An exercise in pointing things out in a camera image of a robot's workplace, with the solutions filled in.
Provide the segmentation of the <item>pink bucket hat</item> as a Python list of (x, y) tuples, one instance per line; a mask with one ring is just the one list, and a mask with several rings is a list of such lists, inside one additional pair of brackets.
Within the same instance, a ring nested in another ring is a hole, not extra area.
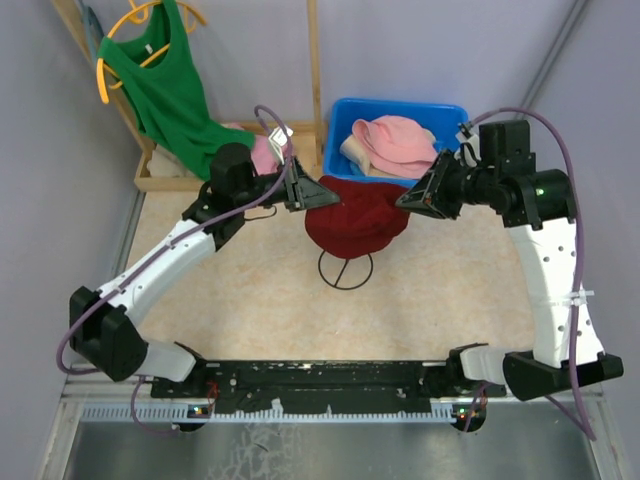
[(417, 180), (438, 155), (433, 134), (402, 116), (358, 119), (352, 125), (350, 139), (358, 145), (353, 162), (365, 176)]

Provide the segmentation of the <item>wooden clothes rack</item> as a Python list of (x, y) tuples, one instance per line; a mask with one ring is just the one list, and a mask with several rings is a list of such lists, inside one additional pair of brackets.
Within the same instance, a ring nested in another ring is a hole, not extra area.
[[(52, 3), (60, 19), (79, 46), (86, 59), (90, 59), (90, 42), (87, 40), (83, 23), (83, 13), (78, 1), (60, 0)], [(308, 44), (311, 63), (311, 98), (313, 102), (313, 119), (311, 121), (293, 121), (290, 123), (294, 129), (294, 143), (296, 152), (299, 153), (303, 166), (311, 174), (318, 176), (322, 171), (323, 153), (326, 144), (327, 122), (323, 119), (321, 106), (321, 75), (318, 41), (317, 3), (306, 3), (308, 23)], [(142, 136), (135, 125), (135, 118), (129, 102), (124, 95), (113, 90), (109, 94), (110, 102), (117, 108), (125, 125), (133, 135), (136, 143), (141, 147), (140, 157), (134, 183), (141, 192), (186, 192), (195, 191), (200, 183), (190, 177), (168, 178), (153, 177), (148, 171), (148, 162), (151, 160), (154, 143)]]

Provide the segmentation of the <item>dark red bucket hat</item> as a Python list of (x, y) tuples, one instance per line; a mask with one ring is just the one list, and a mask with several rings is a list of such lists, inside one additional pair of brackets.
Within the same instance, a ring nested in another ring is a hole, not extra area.
[(306, 212), (305, 230), (323, 251), (344, 260), (386, 248), (408, 226), (409, 214), (395, 206), (405, 188), (323, 176), (319, 183), (340, 197), (336, 204)]

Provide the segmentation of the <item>black wire hat stand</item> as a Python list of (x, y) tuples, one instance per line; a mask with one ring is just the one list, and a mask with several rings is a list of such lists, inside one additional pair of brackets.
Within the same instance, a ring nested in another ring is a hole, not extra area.
[[(322, 250), (321, 253), (318, 256), (317, 259), (317, 263), (316, 263), (316, 268), (317, 268), (317, 272), (321, 278), (321, 280), (328, 285), (329, 287), (335, 289), (335, 290), (339, 290), (339, 291), (353, 291), (353, 290), (357, 290), (360, 289), (361, 287), (363, 287), (364, 285), (366, 285), (369, 280), (371, 279), (373, 272), (374, 272), (374, 259), (373, 259), (373, 255), (371, 253), (368, 253), (364, 256), (360, 256), (360, 257), (356, 257), (354, 259), (342, 259), (342, 266), (335, 278), (335, 280), (333, 282), (331, 282), (326, 275), (324, 274), (323, 270), (322, 270), (322, 263), (324, 261), (324, 259), (326, 257), (329, 256), (329, 253), (326, 250)], [(366, 258), (369, 262), (369, 271), (366, 274), (365, 278), (354, 285), (351, 286), (341, 286), (340, 282), (347, 270), (347, 267), (350, 265), (351, 262), (355, 261), (355, 260), (360, 260)]]

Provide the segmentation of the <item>blue plastic bin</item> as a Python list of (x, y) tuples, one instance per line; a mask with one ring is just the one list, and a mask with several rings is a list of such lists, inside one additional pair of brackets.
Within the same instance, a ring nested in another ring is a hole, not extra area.
[(339, 151), (341, 144), (352, 133), (352, 125), (356, 120), (371, 121), (383, 115), (396, 115), (415, 120), (435, 136), (437, 151), (457, 150), (459, 147), (459, 141), (456, 138), (459, 132), (458, 125), (469, 120), (469, 115), (464, 108), (451, 104), (349, 97), (339, 99), (331, 111), (323, 173), (350, 181), (363, 183), (388, 181), (406, 188), (412, 187), (416, 183), (415, 180), (366, 176)]

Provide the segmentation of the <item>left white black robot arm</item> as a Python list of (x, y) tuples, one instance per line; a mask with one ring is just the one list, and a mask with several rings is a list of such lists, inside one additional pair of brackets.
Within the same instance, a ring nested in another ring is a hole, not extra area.
[(201, 394), (208, 373), (196, 365), (195, 353), (176, 343), (144, 339), (138, 323), (173, 283), (235, 236), (247, 210), (281, 204), (298, 212), (339, 201), (293, 155), (276, 172), (259, 175), (246, 146), (221, 147), (196, 200), (153, 249), (99, 289), (80, 287), (72, 294), (69, 330), (61, 344), (90, 363), (89, 373), (101, 372), (114, 382), (152, 376), (172, 381), (186, 396)]

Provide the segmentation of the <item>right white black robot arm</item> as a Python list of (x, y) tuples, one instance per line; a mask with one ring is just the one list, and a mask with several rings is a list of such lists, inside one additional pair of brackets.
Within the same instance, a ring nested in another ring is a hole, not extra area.
[(486, 123), (477, 133), (462, 124), (457, 138), (458, 151), (442, 150), (396, 205), (441, 220), (457, 219), (465, 205), (495, 211), (519, 255), (535, 326), (528, 351), (480, 343), (452, 350), (448, 387), (466, 396), (488, 381), (527, 401), (621, 377), (623, 361), (605, 351), (590, 293), (574, 279), (578, 214), (569, 176), (537, 169), (525, 120)]

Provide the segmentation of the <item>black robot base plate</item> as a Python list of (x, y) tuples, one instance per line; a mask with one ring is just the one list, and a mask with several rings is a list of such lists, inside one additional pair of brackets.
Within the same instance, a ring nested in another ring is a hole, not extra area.
[(479, 428), (490, 386), (475, 403), (480, 382), (465, 380), (445, 362), (263, 361), (199, 359), (182, 382), (156, 378), (151, 396), (203, 399), (188, 409), (191, 420), (240, 421), (443, 421)]

